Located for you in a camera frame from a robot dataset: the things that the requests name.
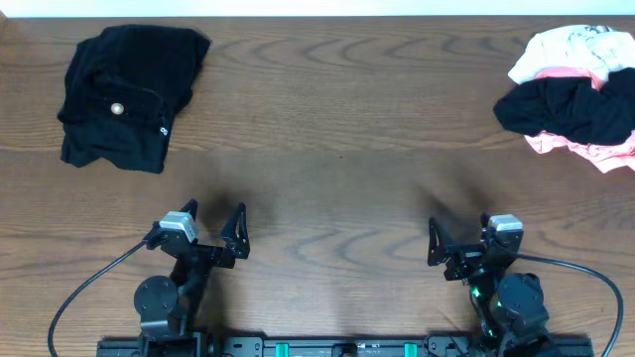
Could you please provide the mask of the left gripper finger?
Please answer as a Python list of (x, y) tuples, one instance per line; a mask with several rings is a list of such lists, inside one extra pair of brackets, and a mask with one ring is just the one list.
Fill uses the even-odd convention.
[(221, 239), (225, 247), (238, 259), (246, 260), (250, 254), (250, 242), (247, 230), (246, 205), (240, 202), (236, 210), (223, 226)]
[(196, 199), (190, 199), (180, 210), (181, 217), (190, 221), (195, 221), (197, 214), (198, 202)]

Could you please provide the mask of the black t-shirt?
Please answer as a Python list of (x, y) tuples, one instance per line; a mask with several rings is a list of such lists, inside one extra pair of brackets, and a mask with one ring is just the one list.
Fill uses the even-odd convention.
[(634, 130), (634, 69), (612, 72), (598, 90), (589, 77), (544, 77), (515, 86), (493, 112), (501, 126), (535, 137), (543, 132), (579, 144), (620, 145)]

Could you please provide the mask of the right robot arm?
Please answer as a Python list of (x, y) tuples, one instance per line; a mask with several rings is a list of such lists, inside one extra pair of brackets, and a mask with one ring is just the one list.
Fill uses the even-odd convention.
[(444, 278), (469, 286), (469, 300), (480, 322), (470, 356), (557, 356), (546, 323), (549, 313), (540, 280), (509, 274), (519, 258), (523, 223), (512, 214), (481, 215), (480, 241), (459, 243), (434, 217), (429, 219), (430, 267), (445, 265)]

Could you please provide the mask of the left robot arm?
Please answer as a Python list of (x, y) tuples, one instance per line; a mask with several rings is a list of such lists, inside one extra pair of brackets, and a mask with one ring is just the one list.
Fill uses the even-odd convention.
[(246, 205), (239, 203), (220, 232), (222, 246), (198, 242), (197, 201), (168, 212), (153, 224), (143, 242), (176, 259), (167, 276), (142, 282), (134, 294), (140, 315), (143, 356), (206, 356), (209, 337), (194, 320), (214, 268), (231, 269), (250, 253)]

